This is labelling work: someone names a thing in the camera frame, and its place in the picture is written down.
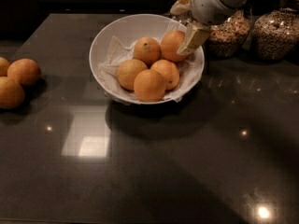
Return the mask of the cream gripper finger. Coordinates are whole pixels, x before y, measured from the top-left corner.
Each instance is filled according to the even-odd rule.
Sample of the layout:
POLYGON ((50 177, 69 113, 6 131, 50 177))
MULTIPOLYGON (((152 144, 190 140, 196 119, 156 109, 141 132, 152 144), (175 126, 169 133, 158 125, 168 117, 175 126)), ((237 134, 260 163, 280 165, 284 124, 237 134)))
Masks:
POLYGON ((209 38, 211 27, 199 22, 189 23, 187 25, 186 33, 183 43, 179 46, 177 54, 190 55, 201 47, 209 38))
POLYGON ((191 0, 177 0, 170 8, 170 13, 179 15, 191 9, 191 0))

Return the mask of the white rounded gripper body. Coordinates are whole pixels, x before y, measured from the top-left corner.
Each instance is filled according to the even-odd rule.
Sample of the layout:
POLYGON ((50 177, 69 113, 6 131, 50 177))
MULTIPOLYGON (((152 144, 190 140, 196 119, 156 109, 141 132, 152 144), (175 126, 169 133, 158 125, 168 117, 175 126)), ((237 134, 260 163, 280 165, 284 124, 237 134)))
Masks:
POLYGON ((235 8, 227 7, 221 0, 192 0, 192 16, 203 24, 224 23, 235 13, 235 8))

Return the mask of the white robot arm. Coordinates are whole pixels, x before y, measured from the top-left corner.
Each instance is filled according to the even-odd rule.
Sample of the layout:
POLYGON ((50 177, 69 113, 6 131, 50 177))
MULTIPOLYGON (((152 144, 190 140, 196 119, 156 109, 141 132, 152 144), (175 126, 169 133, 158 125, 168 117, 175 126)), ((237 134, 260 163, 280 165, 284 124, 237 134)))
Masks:
POLYGON ((224 23, 247 0, 177 0, 170 13, 179 15, 191 12, 193 22, 187 26, 183 43, 177 54, 189 55, 207 40, 211 26, 224 23))

